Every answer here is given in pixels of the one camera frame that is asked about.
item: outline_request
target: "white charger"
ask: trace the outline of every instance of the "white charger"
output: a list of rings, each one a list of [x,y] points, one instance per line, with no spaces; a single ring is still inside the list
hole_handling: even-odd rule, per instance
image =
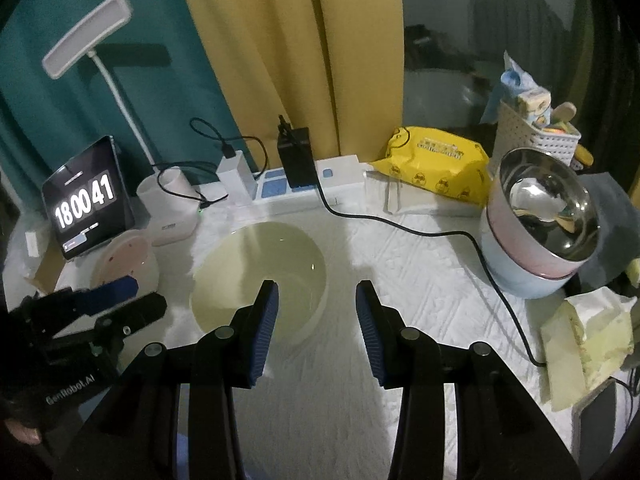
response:
[[[254,201],[258,184],[241,150],[236,150],[236,156],[233,158],[223,157],[216,175],[225,187],[229,200],[234,204],[248,205]]]

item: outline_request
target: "yellow paper bag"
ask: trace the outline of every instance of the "yellow paper bag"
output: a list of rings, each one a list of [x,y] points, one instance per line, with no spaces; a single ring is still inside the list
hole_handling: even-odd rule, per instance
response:
[[[395,130],[385,158],[372,162],[380,173],[429,191],[483,206],[491,181],[482,146],[435,128]]]

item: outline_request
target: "teal curtain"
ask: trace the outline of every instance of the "teal curtain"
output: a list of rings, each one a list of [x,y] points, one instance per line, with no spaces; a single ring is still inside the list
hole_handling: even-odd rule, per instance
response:
[[[69,158],[111,135],[127,188],[152,173],[104,79],[84,56],[51,80],[42,57],[103,0],[21,0],[0,31],[0,166],[30,207],[43,181]],[[219,143],[193,133],[202,117],[224,137],[239,135],[184,0],[130,0],[131,21],[96,51],[159,161],[209,160]],[[246,151],[242,140],[232,143]],[[201,177],[205,182],[212,176]]]

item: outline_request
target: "tissue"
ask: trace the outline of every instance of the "tissue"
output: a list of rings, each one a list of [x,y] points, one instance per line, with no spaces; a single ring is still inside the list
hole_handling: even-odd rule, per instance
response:
[[[540,332],[551,406],[573,406],[622,365],[633,351],[631,307],[636,298],[603,286],[566,298]]]

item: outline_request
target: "black device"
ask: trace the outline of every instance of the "black device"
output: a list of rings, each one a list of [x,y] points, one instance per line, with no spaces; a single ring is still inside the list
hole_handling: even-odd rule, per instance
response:
[[[390,480],[442,478],[444,383],[456,388],[459,480],[580,479],[545,414],[487,343],[436,343],[381,305],[369,281],[357,286],[356,310],[374,377],[403,388]]]
[[[67,260],[134,225],[113,137],[105,136],[42,184],[42,200]]]
[[[441,479],[444,383],[456,385],[460,480],[578,480],[577,465],[537,404],[484,342],[436,343],[382,306],[371,282],[356,289],[356,311],[373,374],[404,388],[390,480]],[[191,480],[244,480],[231,388],[261,375],[277,313],[264,282],[251,307],[197,344],[152,343],[124,371],[72,442],[55,478],[175,478],[181,383],[191,383]]]
[[[93,290],[56,291],[25,298],[0,310],[0,415],[27,428],[54,428],[118,377],[124,338],[161,319],[166,301],[156,293],[99,317],[92,330],[54,338],[83,315],[92,316],[133,298],[138,284],[130,276]]]
[[[278,155],[289,187],[294,189],[312,186],[316,180],[308,172],[308,162],[314,160],[309,141],[309,128],[292,129],[283,116],[279,116],[279,119]]]
[[[179,389],[191,383],[190,479],[243,480],[231,388],[251,388],[262,375],[277,313],[278,286],[267,280],[253,305],[196,344],[148,344],[82,426],[54,478],[175,478]]]

